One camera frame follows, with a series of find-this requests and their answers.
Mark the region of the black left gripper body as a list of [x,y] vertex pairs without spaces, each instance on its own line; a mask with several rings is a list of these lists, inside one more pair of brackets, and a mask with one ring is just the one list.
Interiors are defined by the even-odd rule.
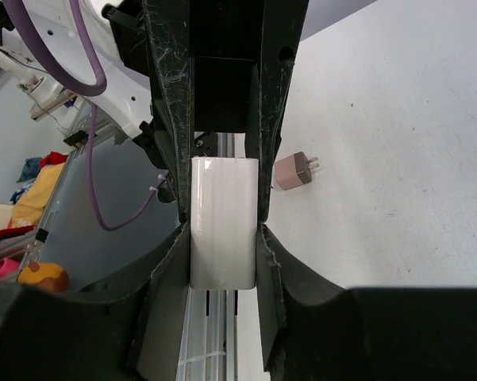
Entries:
[[[120,1],[102,7],[110,23],[122,63],[153,78],[152,55],[145,28],[143,1]],[[242,133],[249,106],[252,67],[259,57],[261,1],[188,1],[190,3],[190,57],[194,131],[201,133]],[[171,135],[154,102],[151,117],[140,124],[134,142],[153,163],[163,162],[162,145],[156,137],[164,134],[167,152],[173,153]]]

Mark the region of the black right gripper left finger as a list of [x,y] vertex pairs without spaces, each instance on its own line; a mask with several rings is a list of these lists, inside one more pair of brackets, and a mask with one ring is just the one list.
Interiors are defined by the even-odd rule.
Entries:
[[0,282],[0,380],[173,380],[190,228],[81,291]]

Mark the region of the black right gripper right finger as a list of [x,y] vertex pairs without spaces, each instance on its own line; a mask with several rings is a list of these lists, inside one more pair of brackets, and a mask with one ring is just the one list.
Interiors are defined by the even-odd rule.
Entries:
[[256,282],[273,380],[477,380],[477,288],[344,289],[265,225]]

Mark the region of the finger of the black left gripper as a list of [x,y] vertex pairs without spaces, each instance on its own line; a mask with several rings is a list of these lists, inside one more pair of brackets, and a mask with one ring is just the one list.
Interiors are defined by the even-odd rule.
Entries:
[[269,213],[271,181],[307,1],[263,1],[260,48],[252,67],[245,154],[258,160],[258,221]]
[[190,3],[143,1],[145,28],[152,55],[153,78],[159,84],[152,100],[171,135],[177,186],[179,220],[190,215],[190,157],[193,144],[191,120]]

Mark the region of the pink small plug adapter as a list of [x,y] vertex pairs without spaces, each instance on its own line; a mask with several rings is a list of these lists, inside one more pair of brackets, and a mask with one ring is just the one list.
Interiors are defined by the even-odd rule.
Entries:
[[304,152],[296,152],[274,164],[275,181],[283,191],[312,182],[312,171],[319,167],[318,158],[308,158]]

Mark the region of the white square charger plug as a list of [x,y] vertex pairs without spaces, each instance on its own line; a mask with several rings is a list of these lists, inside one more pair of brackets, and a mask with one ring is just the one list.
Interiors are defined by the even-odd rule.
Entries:
[[256,284],[259,162],[191,160],[190,286],[250,290]]

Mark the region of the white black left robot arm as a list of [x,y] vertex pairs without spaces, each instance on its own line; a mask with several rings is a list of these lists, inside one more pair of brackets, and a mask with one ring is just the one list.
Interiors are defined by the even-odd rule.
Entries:
[[171,173],[186,220],[196,132],[242,133],[266,221],[305,1],[0,1],[0,55],[49,112],[81,97]]

